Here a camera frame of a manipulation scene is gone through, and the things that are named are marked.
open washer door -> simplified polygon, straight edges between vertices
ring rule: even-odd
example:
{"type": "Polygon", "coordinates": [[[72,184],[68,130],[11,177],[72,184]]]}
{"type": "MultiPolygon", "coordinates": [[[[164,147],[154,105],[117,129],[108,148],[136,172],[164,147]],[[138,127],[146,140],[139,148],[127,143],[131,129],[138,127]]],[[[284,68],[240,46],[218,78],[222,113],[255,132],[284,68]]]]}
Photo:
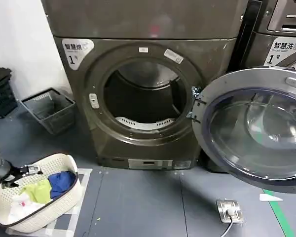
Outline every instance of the open washer door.
{"type": "Polygon", "coordinates": [[[196,98],[195,136],[225,171],[254,186],[296,193],[296,71],[226,74],[196,98]]]}

green floor tape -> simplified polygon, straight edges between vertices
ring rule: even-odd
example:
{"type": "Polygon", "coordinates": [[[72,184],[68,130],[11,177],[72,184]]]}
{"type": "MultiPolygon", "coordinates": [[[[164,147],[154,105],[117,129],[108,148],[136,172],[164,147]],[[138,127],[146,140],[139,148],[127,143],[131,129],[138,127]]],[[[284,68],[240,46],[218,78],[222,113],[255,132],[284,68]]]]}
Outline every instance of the green floor tape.
{"type": "MultiPolygon", "coordinates": [[[[269,191],[266,189],[263,189],[263,191],[265,194],[269,194],[269,195],[274,196],[274,193],[272,191],[269,191]]],[[[288,221],[286,220],[285,215],[284,215],[280,205],[278,204],[278,202],[277,201],[270,201],[269,203],[272,207],[272,210],[273,210],[278,222],[280,223],[280,226],[284,232],[284,235],[286,237],[294,237],[295,236],[294,232],[291,229],[290,225],[288,224],[288,221]]]]}

power cord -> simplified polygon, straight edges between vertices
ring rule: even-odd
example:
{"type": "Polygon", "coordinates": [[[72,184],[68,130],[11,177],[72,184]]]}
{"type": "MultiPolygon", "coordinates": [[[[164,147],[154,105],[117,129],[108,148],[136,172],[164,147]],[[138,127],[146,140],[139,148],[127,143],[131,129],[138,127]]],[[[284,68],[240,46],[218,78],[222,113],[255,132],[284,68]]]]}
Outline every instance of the power cord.
{"type": "Polygon", "coordinates": [[[231,223],[229,224],[227,230],[225,230],[225,232],[221,235],[221,237],[225,237],[226,234],[228,234],[228,232],[230,231],[230,229],[231,229],[231,227],[233,225],[232,217],[235,215],[235,211],[230,208],[230,209],[227,210],[227,215],[230,217],[231,223]]]}

dryer drum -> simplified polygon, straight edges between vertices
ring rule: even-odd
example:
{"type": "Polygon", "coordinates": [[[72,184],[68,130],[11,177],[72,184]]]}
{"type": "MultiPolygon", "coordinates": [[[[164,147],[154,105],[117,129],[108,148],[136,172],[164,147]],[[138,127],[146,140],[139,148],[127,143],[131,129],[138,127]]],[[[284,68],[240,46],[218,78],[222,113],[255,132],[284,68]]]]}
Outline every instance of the dryer drum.
{"type": "Polygon", "coordinates": [[[156,130],[169,126],[183,112],[186,89],[171,69],[135,61],[111,74],[104,88],[109,112],[124,126],[156,130]]]}

white wall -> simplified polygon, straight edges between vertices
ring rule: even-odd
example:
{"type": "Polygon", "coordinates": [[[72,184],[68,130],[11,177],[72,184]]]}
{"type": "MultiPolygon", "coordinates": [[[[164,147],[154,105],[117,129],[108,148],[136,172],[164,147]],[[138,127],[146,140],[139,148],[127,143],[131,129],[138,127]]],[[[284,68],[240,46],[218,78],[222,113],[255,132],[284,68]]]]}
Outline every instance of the white wall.
{"type": "Polygon", "coordinates": [[[0,0],[0,67],[23,99],[49,87],[71,93],[40,0],[0,0]]]}

